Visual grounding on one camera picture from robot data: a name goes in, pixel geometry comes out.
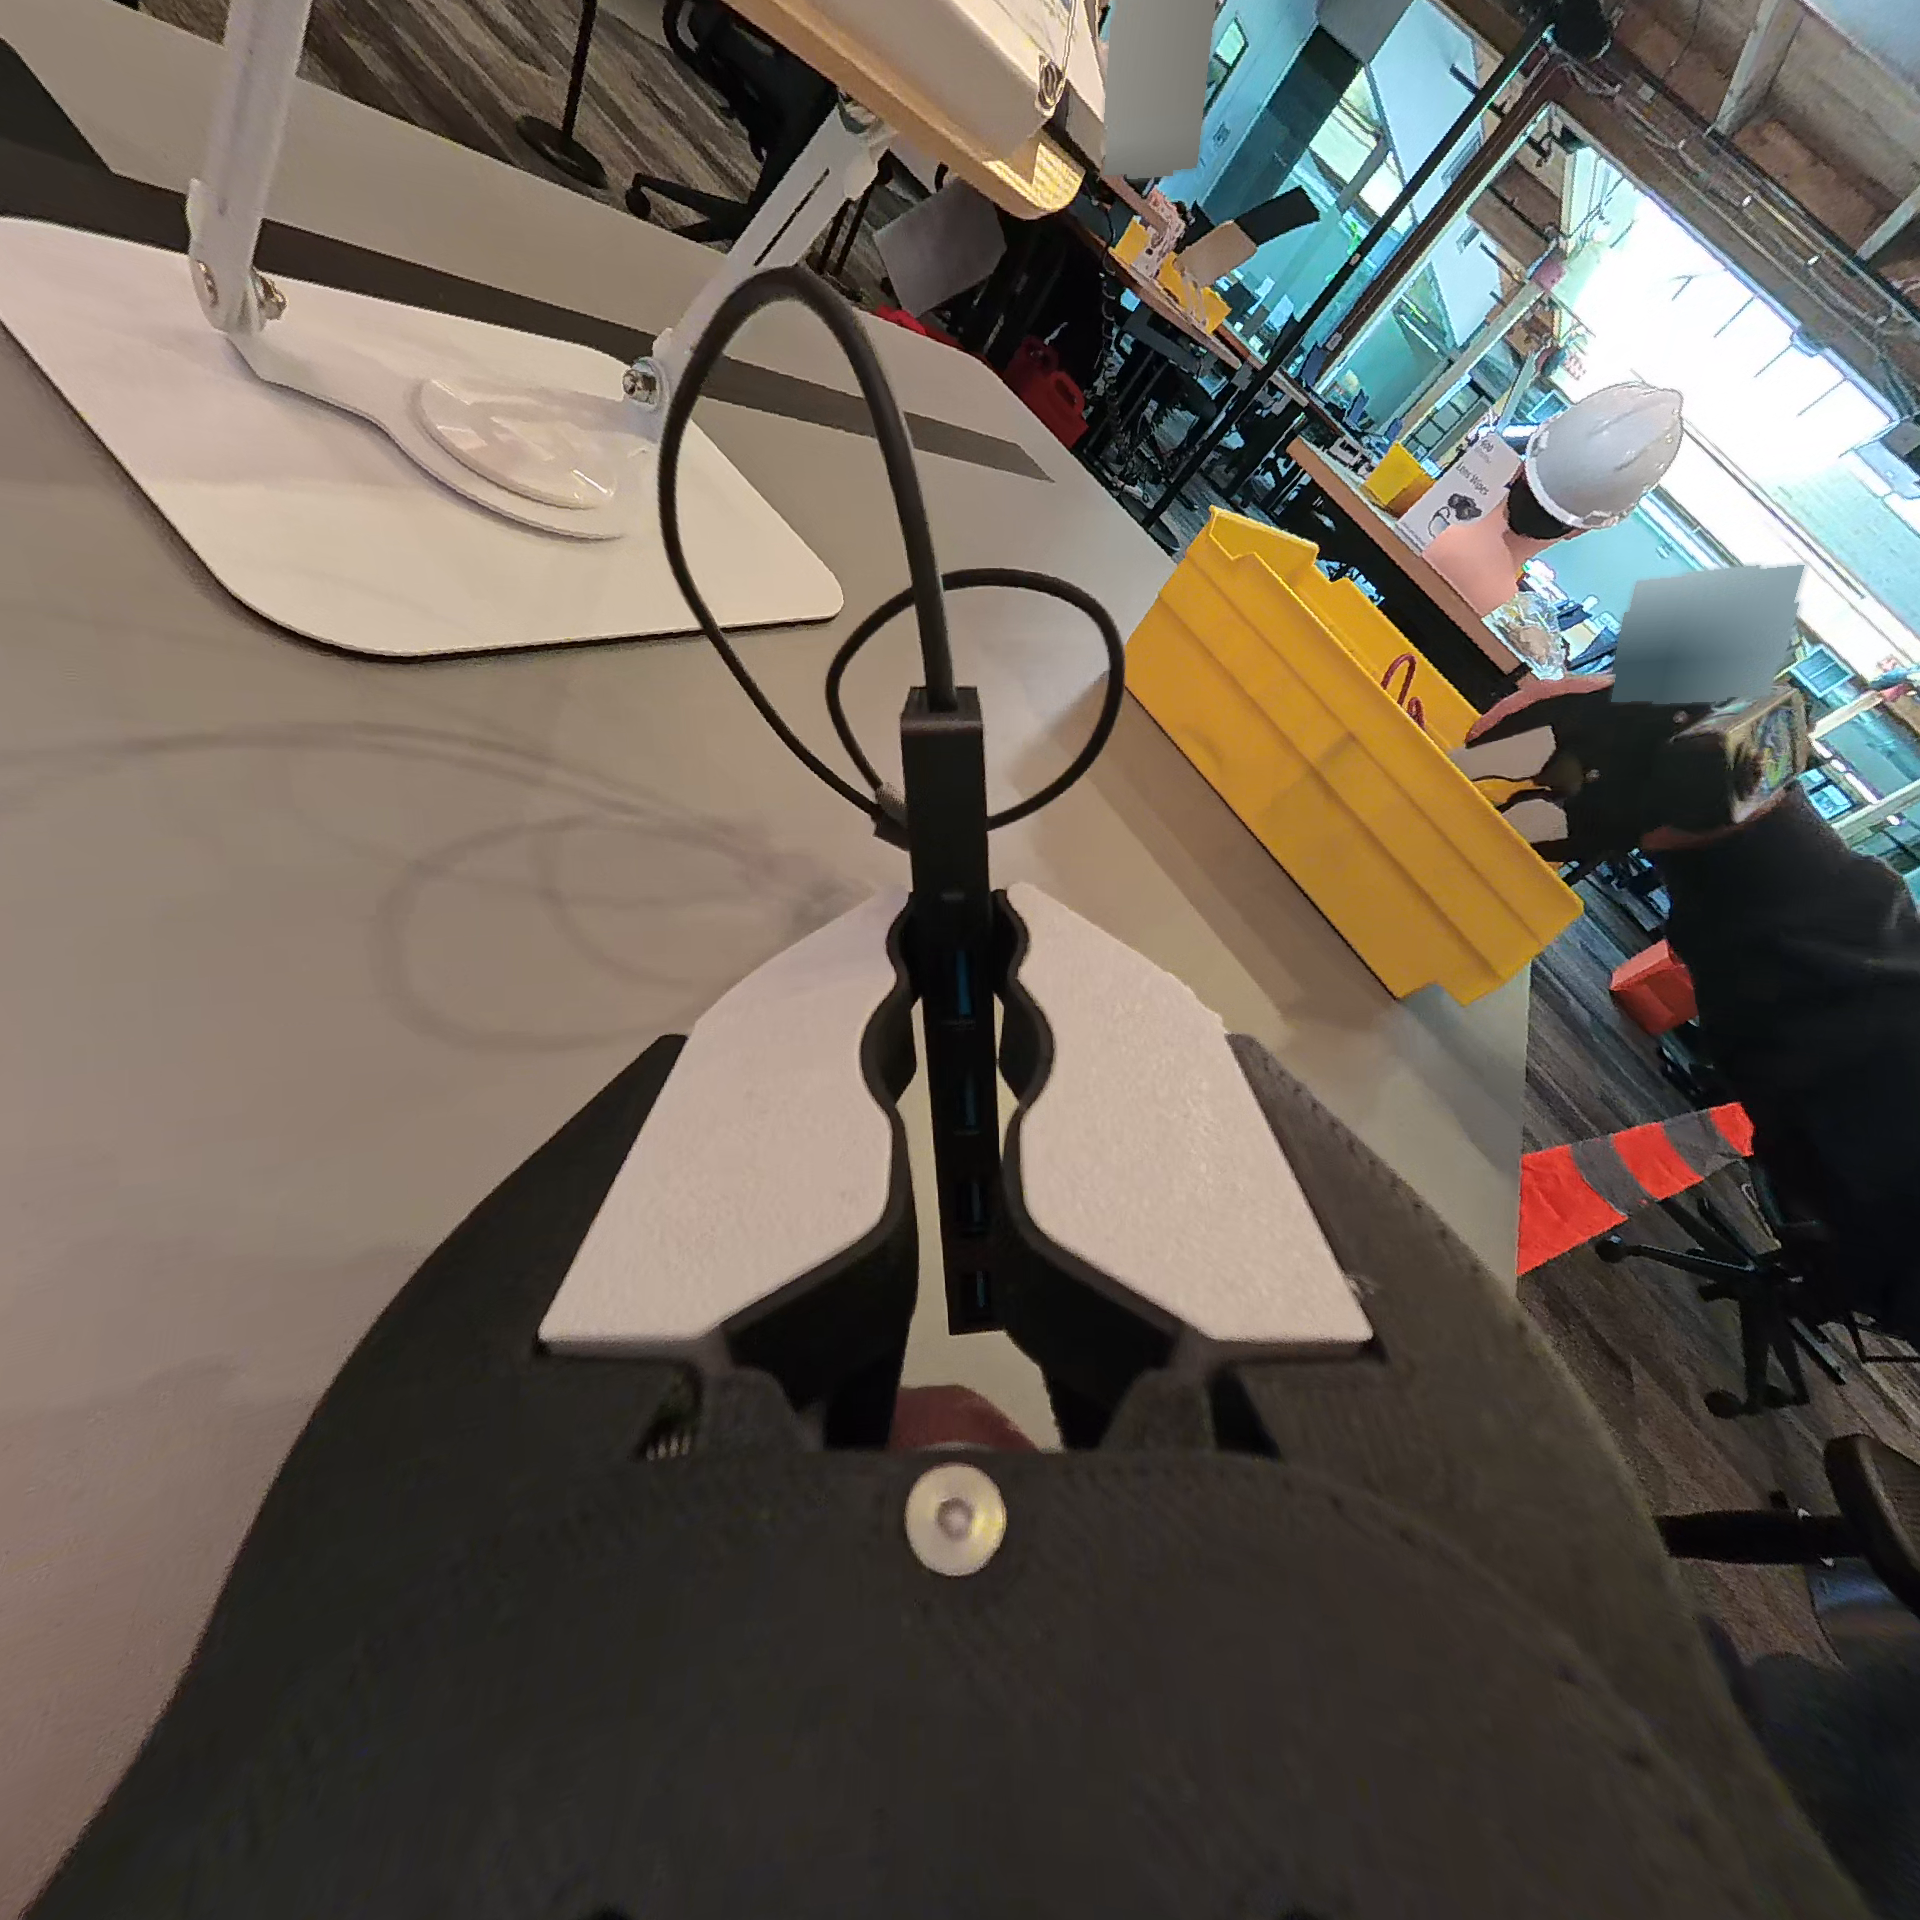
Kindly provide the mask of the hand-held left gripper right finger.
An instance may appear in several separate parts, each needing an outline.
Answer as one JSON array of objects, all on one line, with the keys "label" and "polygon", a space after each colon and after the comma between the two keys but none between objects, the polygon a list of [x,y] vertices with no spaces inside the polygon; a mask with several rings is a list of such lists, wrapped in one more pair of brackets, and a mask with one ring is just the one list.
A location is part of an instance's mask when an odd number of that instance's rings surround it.
[{"label": "hand-held left gripper right finger", "polygon": [[1111,1424],[1146,1376],[1364,1357],[1374,1321],[1224,1019],[1032,883],[996,935],[996,1296],[1056,1424]]}]

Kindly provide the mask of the yellow plastic bin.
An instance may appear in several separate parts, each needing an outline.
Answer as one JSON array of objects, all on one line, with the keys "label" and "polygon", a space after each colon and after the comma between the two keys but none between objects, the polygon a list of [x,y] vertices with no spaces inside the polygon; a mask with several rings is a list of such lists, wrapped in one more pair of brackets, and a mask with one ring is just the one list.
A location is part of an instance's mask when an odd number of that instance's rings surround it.
[{"label": "yellow plastic bin", "polygon": [[1395,997],[1478,1000],[1582,916],[1455,765],[1467,696],[1308,540],[1212,512],[1124,681]]}]

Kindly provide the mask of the black usb hub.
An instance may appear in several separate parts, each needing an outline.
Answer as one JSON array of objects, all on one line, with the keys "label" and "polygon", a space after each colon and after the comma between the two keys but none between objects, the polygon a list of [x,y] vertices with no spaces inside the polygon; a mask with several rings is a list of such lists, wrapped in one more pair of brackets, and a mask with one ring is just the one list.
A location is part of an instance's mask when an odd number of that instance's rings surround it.
[{"label": "black usb hub", "polygon": [[971,687],[939,708],[914,687],[902,716],[911,894],[904,951],[919,993],[954,1335],[999,1331],[1001,1129],[986,732]]}]

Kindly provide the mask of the person's left hand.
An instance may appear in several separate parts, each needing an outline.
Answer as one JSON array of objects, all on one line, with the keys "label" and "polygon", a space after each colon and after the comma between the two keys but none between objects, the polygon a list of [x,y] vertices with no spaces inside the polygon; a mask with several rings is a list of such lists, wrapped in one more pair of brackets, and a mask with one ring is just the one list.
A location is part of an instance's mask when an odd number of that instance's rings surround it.
[{"label": "person's left hand", "polygon": [[896,1391],[888,1448],[1038,1451],[1038,1443],[994,1401],[961,1383],[914,1383]]}]

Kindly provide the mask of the orange box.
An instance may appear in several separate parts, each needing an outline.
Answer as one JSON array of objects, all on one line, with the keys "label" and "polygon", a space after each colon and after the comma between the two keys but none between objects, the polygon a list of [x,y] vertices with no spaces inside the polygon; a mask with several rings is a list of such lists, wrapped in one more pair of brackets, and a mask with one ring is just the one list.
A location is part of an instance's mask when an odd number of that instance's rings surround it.
[{"label": "orange box", "polygon": [[1655,1040],[1697,1022],[1695,976],[1666,939],[1625,957],[1611,974],[1609,993],[1622,1019]]}]

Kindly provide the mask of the mannequin head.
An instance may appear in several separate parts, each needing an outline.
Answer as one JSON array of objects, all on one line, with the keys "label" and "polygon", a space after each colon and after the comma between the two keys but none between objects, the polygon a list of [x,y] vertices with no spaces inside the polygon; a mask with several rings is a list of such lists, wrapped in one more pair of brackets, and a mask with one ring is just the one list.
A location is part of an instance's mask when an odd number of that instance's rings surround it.
[{"label": "mannequin head", "polygon": [[1551,547],[1615,527],[1624,517],[1625,512],[1561,519],[1537,499],[1530,468],[1520,464],[1504,488],[1492,493],[1487,512],[1451,519],[1438,529],[1425,548],[1425,559],[1472,613],[1487,616],[1520,592],[1524,566]]}]

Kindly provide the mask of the white product box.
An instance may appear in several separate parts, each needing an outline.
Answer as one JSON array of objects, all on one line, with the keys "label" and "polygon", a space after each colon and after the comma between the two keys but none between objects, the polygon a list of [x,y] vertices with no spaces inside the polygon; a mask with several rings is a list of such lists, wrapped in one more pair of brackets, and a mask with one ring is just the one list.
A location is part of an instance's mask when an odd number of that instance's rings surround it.
[{"label": "white product box", "polygon": [[1515,475],[1523,472],[1528,441],[1528,427],[1518,437],[1489,430],[1467,441],[1400,517],[1402,536],[1414,548],[1427,551],[1449,527],[1490,517],[1504,505]]}]

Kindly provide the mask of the person's black top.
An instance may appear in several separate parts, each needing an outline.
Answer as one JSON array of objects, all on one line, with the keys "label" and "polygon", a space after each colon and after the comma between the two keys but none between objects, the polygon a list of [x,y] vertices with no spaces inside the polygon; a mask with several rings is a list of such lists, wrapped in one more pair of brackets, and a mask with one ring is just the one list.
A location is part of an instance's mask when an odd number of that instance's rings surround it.
[{"label": "person's black top", "polygon": [[1650,830],[1670,941],[1772,1182],[1858,1312],[1919,1331],[1919,916],[1798,785],[1718,831]]}]

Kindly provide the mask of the white hard hat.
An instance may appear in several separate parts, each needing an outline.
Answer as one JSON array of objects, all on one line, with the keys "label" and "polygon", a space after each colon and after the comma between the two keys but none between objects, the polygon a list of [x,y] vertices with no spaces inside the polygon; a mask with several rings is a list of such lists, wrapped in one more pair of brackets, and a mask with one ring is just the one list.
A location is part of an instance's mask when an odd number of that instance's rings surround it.
[{"label": "white hard hat", "polygon": [[1570,533],[1606,529],[1666,477],[1686,437],[1680,390],[1618,382],[1537,425],[1520,472],[1544,517]]}]

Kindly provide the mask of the orange traffic cone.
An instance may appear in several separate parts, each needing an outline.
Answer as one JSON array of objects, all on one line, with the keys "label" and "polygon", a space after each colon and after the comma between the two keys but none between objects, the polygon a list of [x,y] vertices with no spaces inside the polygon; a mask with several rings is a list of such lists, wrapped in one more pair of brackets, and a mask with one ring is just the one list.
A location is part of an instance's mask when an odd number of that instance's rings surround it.
[{"label": "orange traffic cone", "polygon": [[1754,1144],[1751,1116],[1728,1101],[1528,1151],[1520,1166],[1518,1275],[1690,1192],[1714,1173],[1747,1161]]}]

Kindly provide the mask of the white flat panel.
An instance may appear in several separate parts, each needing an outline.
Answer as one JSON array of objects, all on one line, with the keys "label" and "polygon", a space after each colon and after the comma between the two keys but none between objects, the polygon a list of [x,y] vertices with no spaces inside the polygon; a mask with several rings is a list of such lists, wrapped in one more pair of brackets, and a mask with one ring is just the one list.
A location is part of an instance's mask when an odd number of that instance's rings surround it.
[{"label": "white flat panel", "polygon": [[1110,4],[1102,120],[1107,175],[1162,179],[1195,164],[1215,20],[1215,1]]}]

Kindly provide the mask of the pale paper sheet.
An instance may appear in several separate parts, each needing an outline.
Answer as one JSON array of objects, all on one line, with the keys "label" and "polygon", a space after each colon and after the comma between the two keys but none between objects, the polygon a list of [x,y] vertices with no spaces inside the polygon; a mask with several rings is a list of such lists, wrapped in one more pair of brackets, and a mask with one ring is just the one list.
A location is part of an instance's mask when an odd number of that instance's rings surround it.
[{"label": "pale paper sheet", "polygon": [[971,182],[950,179],[876,232],[896,307],[914,317],[992,277],[1006,253],[999,208]]}]

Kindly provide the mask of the white and wooden panel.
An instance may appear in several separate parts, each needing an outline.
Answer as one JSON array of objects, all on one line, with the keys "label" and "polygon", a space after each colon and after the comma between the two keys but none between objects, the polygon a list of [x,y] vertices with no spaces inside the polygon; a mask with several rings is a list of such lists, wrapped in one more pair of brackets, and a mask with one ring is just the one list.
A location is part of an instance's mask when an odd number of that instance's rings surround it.
[{"label": "white and wooden panel", "polygon": [[1090,1],[734,1],[754,29],[1020,219],[1099,171],[1107,54]]}]

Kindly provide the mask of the black pole stand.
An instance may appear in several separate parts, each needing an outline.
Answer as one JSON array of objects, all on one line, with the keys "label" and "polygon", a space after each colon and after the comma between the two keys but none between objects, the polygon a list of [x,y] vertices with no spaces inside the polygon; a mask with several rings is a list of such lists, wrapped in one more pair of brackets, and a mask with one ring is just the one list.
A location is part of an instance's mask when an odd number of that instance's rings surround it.
[{"label": "black pole stand", "polygon": [[580,1],[561,118],[550,120],[526,112],[514,120],[516,140],[540,163],[591,191],[604,191],[608,188],[608,166],[580,142],[580,113],[586,108],[596,16],[600,1]]}]

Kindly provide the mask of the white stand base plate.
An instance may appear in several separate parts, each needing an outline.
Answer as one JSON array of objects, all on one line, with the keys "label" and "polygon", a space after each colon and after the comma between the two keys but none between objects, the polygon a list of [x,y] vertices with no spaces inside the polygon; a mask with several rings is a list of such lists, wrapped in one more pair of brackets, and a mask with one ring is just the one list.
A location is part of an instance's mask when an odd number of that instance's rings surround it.
[{"label": "white stand base plate", "polygon": [[288,278],[287,345],[256,358],[374,400],[375,420],[270,383],[202,315],[180,253],[4,219],[4,327],[212,579],[288,633],[425,660],[696,633],[668,565],[654,447],[610,502],[553,510],[423,431],[417,392],[531,396],[619,414],[622,366],[587,345]]}]

